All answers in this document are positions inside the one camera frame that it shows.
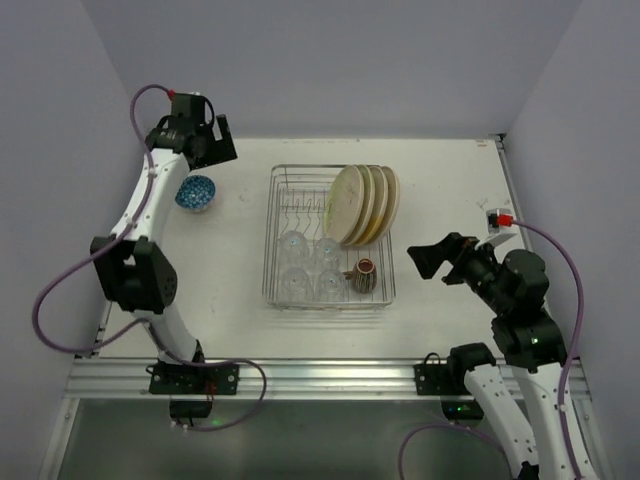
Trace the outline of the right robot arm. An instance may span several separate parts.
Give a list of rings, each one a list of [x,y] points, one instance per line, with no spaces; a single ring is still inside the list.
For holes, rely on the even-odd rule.
[[[503,260],[494,242],[452,232],[430,246],[407,250],[423,279],[451,265],[443,281],[467,285],[494,313],[493,339],[519,386],[518,406],[496,359],[483,343],[451,349],[452,380],[479,403],[515,479],[595,479],[571,400],[571,360],[559,327],[544,307],[549,288],[544,260],[525,249]]]

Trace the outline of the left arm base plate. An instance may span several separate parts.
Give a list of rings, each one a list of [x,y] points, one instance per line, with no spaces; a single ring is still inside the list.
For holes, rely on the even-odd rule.
[[[196,368],[183,364],[157,361],[148,365],[149,392],[155,395],[235,395],[238,389],[239,365]]]

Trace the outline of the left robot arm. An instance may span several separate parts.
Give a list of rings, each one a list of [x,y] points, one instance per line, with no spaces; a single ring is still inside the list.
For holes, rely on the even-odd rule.
[[[167,364],[204,360],[175,304],[178,274],[161,243],[169,214],[186,194],[191,210],[213,199],[200,170],[236,159],[225,116],[199,93],[168,91],[170,112],[143,138],[144,160],[128,205],[107,236],[95,237],[90,254],[107,300],[147,331]]]

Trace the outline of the blue patterned bowl red outside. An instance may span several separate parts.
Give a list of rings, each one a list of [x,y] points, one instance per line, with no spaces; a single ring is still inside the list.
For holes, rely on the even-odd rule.
[[[205,211],[216,195],[213,180],[204,175],[190,175],[180,185],[174,200],[182,209],[196,213]]]

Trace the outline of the cream plate green band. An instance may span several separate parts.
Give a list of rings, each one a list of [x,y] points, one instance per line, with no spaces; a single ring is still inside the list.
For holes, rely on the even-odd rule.
[[[365,180],[365,199],[362,214],[368,214],[368,220],[361,219],[354,230],[349,245],[365,245],[368,235],[376,229],[377,217],[384,211],[387,199],[386,179],[379,166],[358,165],[358,169]]]

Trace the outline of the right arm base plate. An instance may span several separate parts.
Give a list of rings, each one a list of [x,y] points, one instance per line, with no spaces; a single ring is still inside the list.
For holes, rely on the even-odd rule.
[[[418,396],[449,395],[455,391],[448,366],[436,352],[428,353],[416,363],[413,372]]]

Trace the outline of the cream plate yellow band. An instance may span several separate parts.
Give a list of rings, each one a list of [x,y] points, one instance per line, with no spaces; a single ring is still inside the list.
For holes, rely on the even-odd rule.
[[[388,166],[379,166],[379,170],[386,179],[387,202],[384,211],[377,217],[376,229],[368,235],[364,241],[365,244],[377,242],[391,230],[400,205],[399,177],[396,172]]]

